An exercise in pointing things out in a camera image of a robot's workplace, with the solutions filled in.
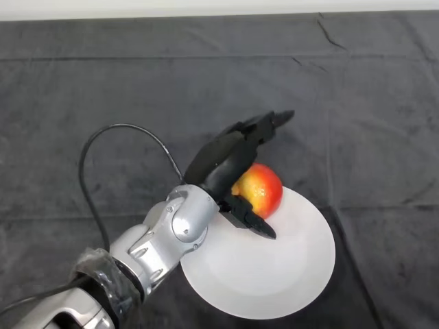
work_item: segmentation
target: wire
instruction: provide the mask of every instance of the wire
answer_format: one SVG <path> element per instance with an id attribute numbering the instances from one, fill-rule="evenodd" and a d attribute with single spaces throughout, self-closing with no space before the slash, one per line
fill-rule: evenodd
<path id="1" fill-rule="evenodd" d="M 17 308 L 21 305 L 24 305 L 24 304 L 27 304 L 30 302 L 34 302 L 36 300 L 41 300 L 43 298 L 50 297 L 52 295 L 56 295 L 57 293 L 62 293 L 64 291 L 72 289 L 72 288 L 76 288 L 79 285 L 81 285 L 82 283 L 85 283 L 87 280 L 88 280 L 88 278 L 86 276 L 82 276 L 81 278 L 78 278 L 78 279 L 76 279 L 68 284 L 64 284 L 62 286 L 59 286 L 58 288 L 54 288 L 54 289 L 48 290 L 48 291 L 43 291 L 42 293 L 36 293 L 35 295 L 25 297 L 25 298 L 22 298 L 20 300 L 16 300 L 15 302 L 10 303 L 9 305 L 4 307 L 0 311 L 0 317 L 2 315 L 4 315 L 5 313 L 7 313 L 8 311 L 12 310 L 13 308 Z"/>
<path id="2" fill-rule="evenodd" d="M 93 218 L 96 221 L 97 227 L 99 228 L 99 231 L 101 232 L 102 235 L 102 241 L 104 242 L 104 249 L 109 252 L 110 251 L 110 239 L 108 238 L 108 233 L 107 230 L 104 226 L 104 223 L 102 222 L 101 217 L 99 216 L 99 213 L 96 210 L 95 204 L 93 202 L 93 200 L 91 199 L 90 193 L 87 189 L 87 186 L 85 184 L 85 179 L 84 179 L 84 162 L 85 162 L 85 157 L 87 155 L 88 149 L 90 148 L 91 144 L 93 143 L 93 141 L 103 132 L 106 132 L 107 130 L 110 129 L 115 129 L 115 128 L 131 128 L 134 130 L 138 130 L 140 132 L 143 132 L 145 134 L 147 134 L 148 136 L 150 136 L 152 139 L 154 139 L 163 149 L 163 151 L 165 151 L 166 156 L 168 157 L 172 167 L 174 168 L 174 170 L 176 171 L 178 178 L 180 179 L 180 181 L 183 181 L 183 176 L 181 174 L 180 169 L 178 168 L 176 162 L 174 161 L 174 159 L 172 158 L 169 150 L 166 148 L 165 144 L 163 144 L 163 142 L 156 136 L 154 135 L 152 132 L 150 132 L 149 130 L 139 127 L 137 125 L 132 125 L 130 123 L 115 123 L 113 125 L 106 125 L 105 127 L 102 127 L 101 129 L 99 129 L 98 131 L 96 131 L 93 135 L 90 136 L 90 138 L 87 140 L 87 142 L 84 144 L 82 151 L 81 151 L 81 155 L 80 155 L 80 162 L 78 164 L 78 178 L 80 181 L 80 185 L 81 185 L 81 189 L 82 189 L 82 194 L 84 194 L 85 200 L 87 201 L 88 207 L 90 208 L 91 213 L 93 214 Z"/>
<path id="3" fill-rule="evenodd" d="M 91 135 L 88 140 L 86 141 L 86 143 L 84 144 L 81 154 L 80 154 L 80 161 L 78 163 L 78 179 L 80 181 L 80 186 L 81 186 L 81 190 L 82 193 L 84 194 L 84 198 L 88 204 L 88 207 L 90 208 L 90 211 L 93 215 L 93 218 L 97 224 L 97 227 L 99 228 L 99 231 L 101 232 L 101 236 L 102 236 L 102 241 L 104 244 L 104 249 L 109 252 L 110 251 L 110 239 L 108 238 L 108 232 L 105 228 L 105 225 L 95 207 L 95 204 L 91 198 L 91 195 L 87 189 L 87 186 L 85 184 L 85 179 L 84 179 L 84 163 L 85 163 L 85 158 L 86 155 L 88 153 L 88 150 L 90 149 L 90 146 L 92 145 L 93 141 L 103 132 L 106 132 L 107 130 L 111 130 L 111 129 L 115 129 L 115 128 L 130 128 L 130 129 L 134 129 L 134 130 L 138 130 L 140 132 L 143 132 L 145 134 L 147 134 L 149 137 L 151 137 L 152 139 L 154 139 L 163 149 L 163 151 L 166 153 L 166 156 L 168 157 L 172 167 L 174 168 L 174 171 L 177 173 L 178 178 L 180 179 L 180 182 L 183 182 L 183 176 L 181 174 L 180 169 L 178 168 L 175 160 L 172 158 L 172 155 L 170 154 L 169 150 L 167 149 L 167 147 L 165 146 L 165 144 L 163 144 L 163 142 L 156 136 L 154 135 L 152 132 L 150 132 L 149 130 L 137 126 L 137 125 L 132 125 L 130 123 L 115 123 L 112 125 L 106 125 L 104 127 L 102 127 L 101 129 L 99 129 L 98 131 L 96 131 L 93 135 Z M 68 284 L 64 284 L 62 286 L 59 286 L 57 288 L 54 288 L 52 290 L 48 290 L 48 291 L 44 291 L 42 293 L 37 293 L 35 295 L 31 295 L 29 297 L 25 297 L 22 299 L 19 299 L 15 302 L 12 302 L 11 304 L 7 305 L 6 307 L 4 307 L 2 310 L 0 310 L 0 317 L 2 315 L 4 315 L 5 313 L 7 313 L 8 311 L 12 310 L 13 308 L 19 307 L 21 305 L 30 303 L 30 302 L 34 302 L 36 300 L 41 300 L 43 298 L 46 297 L 50 297 L 52 295 L 56 295 L 58 293 L 62 293 L 63 291 L 67 291 L 69 289 L 72 288 L 76 288 L 78 286 L 80 286 L 81 284 L 85 283 L 87 280 L 86 276 L 83 276 L 81 278 L 75 279 L 74 281 L 68 283 Z"/>

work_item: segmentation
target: plastic wrap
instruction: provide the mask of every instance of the plastic wrap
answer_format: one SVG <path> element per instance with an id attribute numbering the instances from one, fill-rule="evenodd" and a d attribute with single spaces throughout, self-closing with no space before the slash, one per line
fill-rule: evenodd
<path id="1" fill-rule="evenodd" d="M 81 255 L 75 272 L 86 274 L 105 290 L 119 325 L 128 328 L 128 320 L 141 304 L 140 293 L 120 271 L 111 255 L 104 249 L 87 249 Z"/>

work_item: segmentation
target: apple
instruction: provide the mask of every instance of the apple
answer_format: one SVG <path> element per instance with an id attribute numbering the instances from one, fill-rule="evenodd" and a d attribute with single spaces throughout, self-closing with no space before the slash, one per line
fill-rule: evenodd
<path id="1" fill-rule="evenodd" d="M 232 194 L 241 195 L 253 206 L 252 211 L 267 219 L 281 204 L 282 182 L 264 164 L 254 163 L 233 185 Z"/>

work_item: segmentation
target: robotic arm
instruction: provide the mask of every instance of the robotic arm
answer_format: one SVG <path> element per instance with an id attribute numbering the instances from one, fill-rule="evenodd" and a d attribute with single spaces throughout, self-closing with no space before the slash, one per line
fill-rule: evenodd
<path id="1" fill-rule="evenodd" d="M 40 302 L 16 329 L 119 329 L 144 303 L 187 253 L 202 246 L 208 225 L 218 212 L 237 228 L 269 239 L 276 233 L 252 212 L 233 184 L 294 112 L 238 122 L 206 144 L 185 173 L 184 182 L 155 205 L 145 221 L 124 232 L 111 246 L 87 251 L 75 268 L 86 276 L 80 286 Z"/>

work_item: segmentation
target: dark gray fabric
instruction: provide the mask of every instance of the dark gray fabric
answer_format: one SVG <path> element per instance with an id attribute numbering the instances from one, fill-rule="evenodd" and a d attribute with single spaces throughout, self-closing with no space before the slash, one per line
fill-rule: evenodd
<path id="1" fill-rule="evenodd" d="M 79 253 L 99 245 L 76 178 L 82 143 L 98 127 L 151 128 L 185 169 L 229 123 L 295 109 L 258 161 L 331 224 L 325 209 L 338 213 L 346 236 L 332 226 L 336 283 L 301 313 L 255 322 L 210 307 L 178 270 L 143 309 L 148 328 L 437 328 L 438 19 L 0 23 L 0 304 L 64 282 Z M 86 172 L 113 238 L 178 182 L 162 151 L 129 131 L 99 139 Z"/>

